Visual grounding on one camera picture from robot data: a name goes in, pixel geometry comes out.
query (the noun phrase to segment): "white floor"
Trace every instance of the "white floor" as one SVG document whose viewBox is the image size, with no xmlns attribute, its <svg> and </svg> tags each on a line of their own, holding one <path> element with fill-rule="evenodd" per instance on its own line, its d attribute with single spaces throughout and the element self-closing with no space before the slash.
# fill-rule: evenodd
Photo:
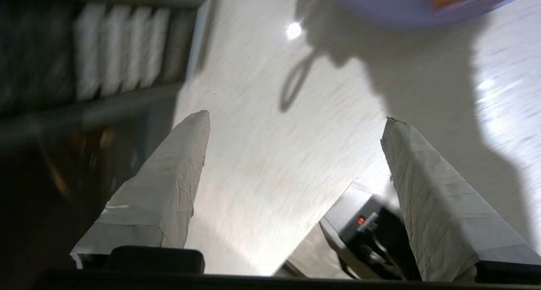
<svg viewBox="0 0 541 290">
<path fill-rule="evenodd" d="M 432 32 L 376 28 L 332 0 L 216 1 L 176 116 L 211 116 L 187 243 L 207 273 L 271 275 L 353 181 L 387 194 L 387 115 L 541 252 L 541 0 Z"/>
</svg>

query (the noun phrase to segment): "shiny floor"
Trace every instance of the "shiny floor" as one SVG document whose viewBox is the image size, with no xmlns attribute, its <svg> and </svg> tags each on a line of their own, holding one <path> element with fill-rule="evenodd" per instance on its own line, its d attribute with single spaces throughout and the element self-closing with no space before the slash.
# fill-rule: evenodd
<svg viewBox="0 0 541 290">
<path fill-rule="evenodd" d="M 541 252 L 539 1 L 408 32 L 333 0 L 215 0 L 176 114 L 211 116 L 187 247 L 207 273 L 273 274 L 353 181 L 392 192 L 379 144 L 392 115 Z"/>
</svg>

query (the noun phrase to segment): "purple bowl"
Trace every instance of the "purple bowl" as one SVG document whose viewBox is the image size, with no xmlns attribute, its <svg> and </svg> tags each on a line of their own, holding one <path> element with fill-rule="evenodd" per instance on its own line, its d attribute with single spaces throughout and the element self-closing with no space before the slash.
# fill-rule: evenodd
<svg viewBox="0 0 541 290">
<path fill-rule="evenodd" d="M 434 9 L 432 0 L 338 0 L 353 13 L 385 26 L 421 28 L 462 22 L 511 0 L 461 0 Z"/>
</svg>

